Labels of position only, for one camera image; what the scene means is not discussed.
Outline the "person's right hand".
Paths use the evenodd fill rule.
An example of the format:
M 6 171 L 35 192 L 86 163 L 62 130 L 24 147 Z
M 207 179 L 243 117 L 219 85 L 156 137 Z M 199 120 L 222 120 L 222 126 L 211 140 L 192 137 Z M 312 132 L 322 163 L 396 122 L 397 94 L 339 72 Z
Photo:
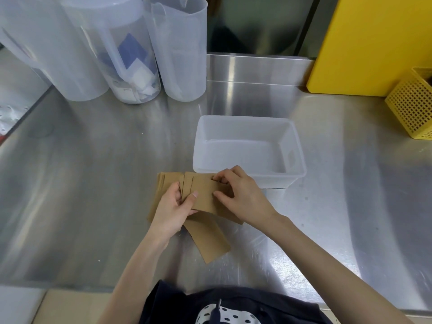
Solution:
M 277 214 L 274 207 L 264 196 L 252 177 L 239 178 L 230 169 L 224 169 L 213 176 L 213 180 L 232 187 L 238 200 L 238 210 L 230 210 L 242 221 L 264 232 L 268 224 Z

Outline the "person's left hand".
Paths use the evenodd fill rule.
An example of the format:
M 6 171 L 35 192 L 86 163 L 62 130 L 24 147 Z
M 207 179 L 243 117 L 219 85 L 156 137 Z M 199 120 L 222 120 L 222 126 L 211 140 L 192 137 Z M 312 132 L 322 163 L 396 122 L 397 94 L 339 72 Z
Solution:
M 161 197 L 147 234 L 163 248 L 167 247 L 170 238 L 181 230 L 187 219 L 180 216 L 182 202 L 180 182 L 176 181 Z

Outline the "brown paper bag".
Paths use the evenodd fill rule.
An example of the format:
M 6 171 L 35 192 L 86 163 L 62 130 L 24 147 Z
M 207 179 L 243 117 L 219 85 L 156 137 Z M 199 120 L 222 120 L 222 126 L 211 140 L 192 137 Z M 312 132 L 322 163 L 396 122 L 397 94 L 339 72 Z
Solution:
M 228 240 L 212 214 L 198 211 L 187 217 L 184 227 L 191 235 L 206 264 L 231 250 Z
M 197 191 L 197 200 L 193 210 L 198 210 L 215 216 L 225 218 L 239 225 L 243 224 L 236 215 L 227 209 L 214 195 L 215 191 L 222 192 L 225 196 L 234 197 L 232 187 L 228 184 L 213 180 L 214 174 L 198 174 L 186 172 L 180 176 L 180 188 L 182 200 L 191 192 Z
M 180 187 L 183 187 L 184 173 L 180 172 L 161 172 L 157 175 L 157 186 L 154 200 L 147 216 L 149 223 L 153 221 L 157 207 L 161 197 L 166 193 L 170 185 L 176 181 L 180 182 Z

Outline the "person's left forearm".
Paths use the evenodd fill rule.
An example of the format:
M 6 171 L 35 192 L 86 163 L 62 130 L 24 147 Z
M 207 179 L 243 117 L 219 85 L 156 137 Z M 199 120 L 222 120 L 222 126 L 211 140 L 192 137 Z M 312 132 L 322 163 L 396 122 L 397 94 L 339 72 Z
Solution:
M 138 324 L 170 237 L 149 231 L 127 263 L 97 324 Z

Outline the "person's right forearm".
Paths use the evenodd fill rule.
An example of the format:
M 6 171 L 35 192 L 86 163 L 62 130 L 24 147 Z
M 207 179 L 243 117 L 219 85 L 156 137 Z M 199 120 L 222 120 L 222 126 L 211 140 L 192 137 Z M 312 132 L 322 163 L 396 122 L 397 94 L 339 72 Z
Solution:
M 414 324 L 289 218 L 273 212 L 257 228 L 281 247 L 341 324 Z

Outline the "translucent white plastic bin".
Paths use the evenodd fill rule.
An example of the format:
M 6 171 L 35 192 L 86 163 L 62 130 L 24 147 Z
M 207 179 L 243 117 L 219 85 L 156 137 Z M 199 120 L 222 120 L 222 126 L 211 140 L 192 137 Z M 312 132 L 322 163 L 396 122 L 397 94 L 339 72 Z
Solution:
M 196 173 L 238 165 L 261 189 L 284 189 L 307 174 L 297 129 L 286 118 L 202 116 L 193 154 Z

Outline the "dark polka dot shirt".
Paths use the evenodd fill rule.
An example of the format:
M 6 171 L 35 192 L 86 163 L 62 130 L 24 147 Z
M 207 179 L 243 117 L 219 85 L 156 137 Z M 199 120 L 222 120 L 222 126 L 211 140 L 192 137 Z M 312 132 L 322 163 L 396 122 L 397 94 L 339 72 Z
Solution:
M 186 294 L 159 280 L 139 324 L 332 324 L 314 303 L 239 286 Z

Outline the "pile of white paper pieces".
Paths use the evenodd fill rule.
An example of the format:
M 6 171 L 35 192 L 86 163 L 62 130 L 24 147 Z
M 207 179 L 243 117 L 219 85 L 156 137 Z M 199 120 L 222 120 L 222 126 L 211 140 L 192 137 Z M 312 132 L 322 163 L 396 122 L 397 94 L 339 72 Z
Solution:
M 136 59 L 126 70 L 129 80 L 123 80 L 112 65 L 104 65 L 103 75 L 115 97 L 123 103 L 141 104 L 152 100 L 160 92 L 156 74 Z

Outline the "frosted plastic measuring jug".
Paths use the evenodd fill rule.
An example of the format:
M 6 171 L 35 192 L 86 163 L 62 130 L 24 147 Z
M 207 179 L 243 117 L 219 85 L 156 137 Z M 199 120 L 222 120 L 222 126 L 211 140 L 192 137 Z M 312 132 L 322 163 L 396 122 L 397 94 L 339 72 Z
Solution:
M 207 88 L 207 1 L 143 0 L 143 7 L 166 94 L 198 99 Z

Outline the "beige cardboard box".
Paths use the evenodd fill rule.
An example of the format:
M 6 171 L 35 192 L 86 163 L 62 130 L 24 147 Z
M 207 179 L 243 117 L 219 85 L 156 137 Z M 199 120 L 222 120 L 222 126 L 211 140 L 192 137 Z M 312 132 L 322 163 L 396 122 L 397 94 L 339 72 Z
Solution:
M 50 289 L 32 324 L 96 324 L 109 297 L 109 293 Z

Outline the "blue paper sheet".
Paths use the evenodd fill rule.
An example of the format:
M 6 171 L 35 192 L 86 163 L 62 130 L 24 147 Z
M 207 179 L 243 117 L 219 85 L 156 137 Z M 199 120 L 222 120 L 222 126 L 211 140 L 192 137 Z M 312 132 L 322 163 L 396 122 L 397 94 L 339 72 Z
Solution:
M 136 59 L 144 63 L 148 55 L 147 51 L 131 33 L 127 33 L 117 50 L 126 69 L 129 69 Z

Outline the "yellow cutting board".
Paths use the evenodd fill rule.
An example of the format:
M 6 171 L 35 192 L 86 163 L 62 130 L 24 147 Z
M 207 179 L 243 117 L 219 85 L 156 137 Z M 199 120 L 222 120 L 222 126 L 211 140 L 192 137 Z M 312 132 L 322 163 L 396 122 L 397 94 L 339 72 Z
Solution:
M 413 67 L 432 68 L 432 0 L 339 0 L 306 87 L 385 97 Z

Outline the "yellow perforated plastic basket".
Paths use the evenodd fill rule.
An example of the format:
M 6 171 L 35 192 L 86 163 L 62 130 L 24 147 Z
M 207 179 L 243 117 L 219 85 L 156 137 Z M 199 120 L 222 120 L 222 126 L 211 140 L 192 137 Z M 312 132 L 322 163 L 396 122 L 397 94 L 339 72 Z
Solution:
M 385 102 L 411 138 L 432 140 L 432 68 L 410 69 Z

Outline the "large frosted plastic pitcher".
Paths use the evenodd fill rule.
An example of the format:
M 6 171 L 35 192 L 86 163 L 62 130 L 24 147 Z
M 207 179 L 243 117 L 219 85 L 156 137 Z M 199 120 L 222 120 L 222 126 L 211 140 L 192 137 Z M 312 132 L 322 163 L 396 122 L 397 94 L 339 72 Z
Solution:
M 0 0 L 0 43 L 69 101 L 89 101 L 109 89 L 58 0 Z

